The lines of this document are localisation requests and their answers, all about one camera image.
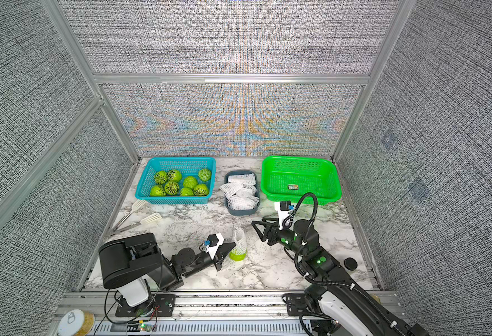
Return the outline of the green custard apple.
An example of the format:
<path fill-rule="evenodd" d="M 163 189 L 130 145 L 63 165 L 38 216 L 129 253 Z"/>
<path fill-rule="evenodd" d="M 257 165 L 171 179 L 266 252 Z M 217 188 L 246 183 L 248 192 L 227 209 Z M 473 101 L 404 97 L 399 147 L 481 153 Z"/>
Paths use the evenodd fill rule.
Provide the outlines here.
<path fill-rule="evenodd" d="M 230 259 L 232 259 L 233 261 L 242 261 L 246 258 L 247 256 L 247 252 L 244 252 L 242 254 L 237 254 L 237 253 L 234 253 L 233 251 L 229 254 L 229 257 Z"/>

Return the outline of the white foam net sleeve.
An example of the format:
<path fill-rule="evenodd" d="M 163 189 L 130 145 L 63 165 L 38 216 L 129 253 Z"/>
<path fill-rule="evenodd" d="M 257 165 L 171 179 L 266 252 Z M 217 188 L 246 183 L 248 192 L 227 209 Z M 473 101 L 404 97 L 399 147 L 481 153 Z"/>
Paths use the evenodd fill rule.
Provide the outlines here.
<path fill-rule="evenodd" d="M 232 250 L 234 253 L 242 254 L 247 252 L 247 239 L 242 228 L 234 229 L 233 240 L 236 243 L 236 247 Z"/>

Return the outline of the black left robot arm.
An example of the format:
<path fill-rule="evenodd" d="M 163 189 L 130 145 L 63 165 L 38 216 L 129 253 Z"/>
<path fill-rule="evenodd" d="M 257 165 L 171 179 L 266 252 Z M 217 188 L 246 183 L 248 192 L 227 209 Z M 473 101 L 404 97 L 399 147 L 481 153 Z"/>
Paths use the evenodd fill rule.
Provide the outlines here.
<path fill-rule="evenodd" d="M 148 279 L 153 279 L 159 291 L 173 291 L 184 285 L 185 278 L 207 268 L 221 270 L 235 247 L 236 242 L 226 242 L 217 233 L 201 243 L 199 252 L 184 248 L 168 259 L 152 233 L 113 240 L 98 250 L 103 286 L 118 291 L 122 305 L 139 307 L 151 300 Z"/>

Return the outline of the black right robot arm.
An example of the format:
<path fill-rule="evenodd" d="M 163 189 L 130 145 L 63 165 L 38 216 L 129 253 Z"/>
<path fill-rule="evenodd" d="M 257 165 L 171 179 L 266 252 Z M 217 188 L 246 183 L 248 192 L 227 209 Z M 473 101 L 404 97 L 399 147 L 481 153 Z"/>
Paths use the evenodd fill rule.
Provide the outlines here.
<path fill-rule="evenodd" d="M 280 229 L 276 218 L 253 221 L 262 242 L 281 244 L 294 253 L 296 271 L 310 284 L 305 290 L 310 313 L 340 323 L 351 335 L 428 335 L 384 308 L 349 275 L 347 269 L 320 244 L 315 226 L 298 220 Z"/>

